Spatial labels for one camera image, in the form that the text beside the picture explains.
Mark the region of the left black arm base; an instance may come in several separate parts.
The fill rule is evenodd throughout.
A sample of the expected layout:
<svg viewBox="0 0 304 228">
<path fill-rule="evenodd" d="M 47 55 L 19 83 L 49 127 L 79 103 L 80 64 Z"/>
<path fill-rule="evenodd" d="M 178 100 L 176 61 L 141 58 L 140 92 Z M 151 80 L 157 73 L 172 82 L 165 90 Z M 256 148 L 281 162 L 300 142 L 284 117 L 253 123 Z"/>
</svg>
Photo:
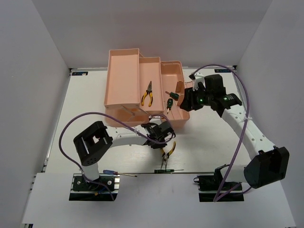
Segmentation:
<svg viewBox="0 0 304 228">
<path fill-rule="evenodd" d="M 108 187 L 87 182 L 81 174 L 74 174 L 69 194 L 69 201 L 114 201 L 119 191 L 119 175 L 100 174 L 97 182 Z"/>
</svg>

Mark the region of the stubby green screwdriver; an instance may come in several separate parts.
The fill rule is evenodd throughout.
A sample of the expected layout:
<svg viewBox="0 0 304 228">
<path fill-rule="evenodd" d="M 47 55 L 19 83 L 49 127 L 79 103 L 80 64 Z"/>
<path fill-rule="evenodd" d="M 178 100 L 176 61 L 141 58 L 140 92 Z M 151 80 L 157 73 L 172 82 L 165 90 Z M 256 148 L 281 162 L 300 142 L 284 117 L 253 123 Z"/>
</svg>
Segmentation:
<svg viewBox="0 0 304 228">
<path fill-rule="evenodd" d="M 168 94 L 170 96 L 170 98 L 172 98 L 173 100 L 178 101 L 178 99 L 179 99 L 178 93 L 168 92 L 168 91 L 166 91 L 165 93 Z"/>
<path fill-rule="evenodd" d="M 169 98 L 168 100 L 167 100 L 167 114 L 169 113 L 169 111 L 171 110 L 171 108 L 172 108 L 172 106 L 173 106 L 173 99 L 172 98 Z"/>
</svg>

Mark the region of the yellow black pliers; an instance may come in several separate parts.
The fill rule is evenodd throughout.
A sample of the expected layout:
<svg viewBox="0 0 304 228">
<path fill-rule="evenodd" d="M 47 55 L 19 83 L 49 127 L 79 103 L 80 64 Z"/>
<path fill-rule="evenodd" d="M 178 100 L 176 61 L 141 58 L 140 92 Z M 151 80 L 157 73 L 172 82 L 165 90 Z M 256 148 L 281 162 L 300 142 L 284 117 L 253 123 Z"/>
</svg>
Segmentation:
<svg viewBox="0 0 304 228">
<path fill-rule="evenodd" d="M 166 152 L 163 148 L 161 148 L 161 155 L 162 155 L 162 163 L 161 163 L 161 169 L 164 168 L 167 169 L 168 159 L 173 154 L 174 150 L 176 148 L 176 142 L 173 142 L 172 148 Z"/>
<path fill-rule="evenodd" d="M 141 106 L 144 106 L 144 101 L 145 101 L 145 98 L 149 96 L 150 98 L 150 101 L 149 101 L 149 104 L 148 106 L 151 107 L 152 103 L 153 103 L 153 95 L 152 95 L 152 81 L 149 82 L 148 84 L 148 87 L 144 93 L 144 95 L 142 96 L 142 99 L 141 99 Z"/>
</svg>

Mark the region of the pink plastic toolbox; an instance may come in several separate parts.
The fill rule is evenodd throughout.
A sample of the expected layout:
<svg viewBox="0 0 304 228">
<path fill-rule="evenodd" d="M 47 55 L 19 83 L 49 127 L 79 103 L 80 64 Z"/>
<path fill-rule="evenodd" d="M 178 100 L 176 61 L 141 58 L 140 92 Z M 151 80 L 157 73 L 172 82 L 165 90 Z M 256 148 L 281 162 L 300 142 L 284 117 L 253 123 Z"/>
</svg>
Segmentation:
<svg viewBox="0 0 304 228">
<path fill-rule="evenodd" d="M 149 82 L 152 81 L 153 103 L 148 106 L 147 96 L 144 106 L 141 99 Z M 144 57 L 139 49 L 116 49 L 109 51 L 107 82 L 104 107 L 108 117 L 107 124 L 119 127 L 114 117 L 129 126 L 137 126 L 148 122 L 153 114 L 164 114 L 174 129 L 184 127 L 190 119 L 190 113 L 180 109 L 184 97 L 184 89 L 191 87 L 185 82 L 180 61 L 161 61 L 159 57 Z M 178 101 L 173 100 L 173 106 L 167 114 L 165 92 L 179 94 Z"/>
</svg>

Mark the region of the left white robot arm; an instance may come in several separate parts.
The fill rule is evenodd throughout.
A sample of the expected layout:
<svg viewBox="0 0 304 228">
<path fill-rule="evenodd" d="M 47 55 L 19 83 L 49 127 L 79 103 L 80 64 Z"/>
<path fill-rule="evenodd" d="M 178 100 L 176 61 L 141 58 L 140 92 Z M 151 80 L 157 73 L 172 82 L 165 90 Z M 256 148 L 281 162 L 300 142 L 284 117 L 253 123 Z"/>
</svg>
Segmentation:
<svg viewBox="0 0 304 228">
<path fill-rule="evenodd" d="M 167 136 L 173 136 L 174 130 L 169 122 L 161 124 L 144 123 L 130 129 L 108 127 L 97 121 L 83 130 L 73 139 L 76 152 L 81 161 L 84 184 L 91 190 L 100 185 L 98 161 L 113 147 L 123 145 L 150 146 L 159 149 L 166 146 Z"/>
</svg>

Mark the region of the blue red handled screwdriver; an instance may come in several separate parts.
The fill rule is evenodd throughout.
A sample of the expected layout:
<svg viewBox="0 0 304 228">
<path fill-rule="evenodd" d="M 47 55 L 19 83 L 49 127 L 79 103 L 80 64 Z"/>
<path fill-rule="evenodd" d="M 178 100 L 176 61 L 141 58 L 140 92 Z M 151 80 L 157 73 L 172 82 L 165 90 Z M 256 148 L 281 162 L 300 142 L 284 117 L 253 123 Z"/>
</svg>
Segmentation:
<svg viewBox="0 0 304 228">
<path fill-rule="evenodd" d="M 103 174 L 107 174 L 107 175 L 123 175 L 123 176 L 129 176 L 129 177 L 137 177 L 137 175 L 126 174 L 126 173 L 119 173 L 119 172 L 113 171 L 113 170 L 103 170 Z"/>
</svg>

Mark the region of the thin black green screwdriver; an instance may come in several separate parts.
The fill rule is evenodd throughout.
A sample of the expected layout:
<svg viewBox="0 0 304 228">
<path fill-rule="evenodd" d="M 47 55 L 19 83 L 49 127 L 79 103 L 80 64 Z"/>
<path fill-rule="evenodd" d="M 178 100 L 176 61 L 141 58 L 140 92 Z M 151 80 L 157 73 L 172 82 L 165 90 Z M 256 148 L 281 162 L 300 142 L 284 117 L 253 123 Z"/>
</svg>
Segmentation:
<svg viewBox="0 0 304 228">
<path fill-rule="evenodd" d="M 176 171 L 183 171 L 184 169 L 179 169 L 179 170 L 175 170 L 175 169 L 158 169 L 158 170 L 154 170 L 154 174 L 160 174 L 160 173 L 172 173 L 172 172 L 176 172 Z"/>
</svg>

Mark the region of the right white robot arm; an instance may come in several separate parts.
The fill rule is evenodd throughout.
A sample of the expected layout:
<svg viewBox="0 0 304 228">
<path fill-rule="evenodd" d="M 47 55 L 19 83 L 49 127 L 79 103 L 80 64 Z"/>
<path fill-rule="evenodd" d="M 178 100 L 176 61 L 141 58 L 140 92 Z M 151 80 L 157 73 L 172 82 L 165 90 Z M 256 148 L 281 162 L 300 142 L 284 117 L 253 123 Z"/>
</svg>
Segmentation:
<svg viewBox="0 0 304 228">
<path fill-rule="evenodd" d="M 233 129 L 250 157 L 248 165 L 223 165 L 215 169 L 215 185 L 226 189 L 232 182 L 244 182 L 257 189 L 285 178 L 289 151 L 277 147 L 246 116 L 241 100 L 234 93 L 227 94 L 219 74 L 201 76 L 191 74 L 192 87 L 184 90 L 180 108 L 185 111 L 209 106 Z"/>
</svg>

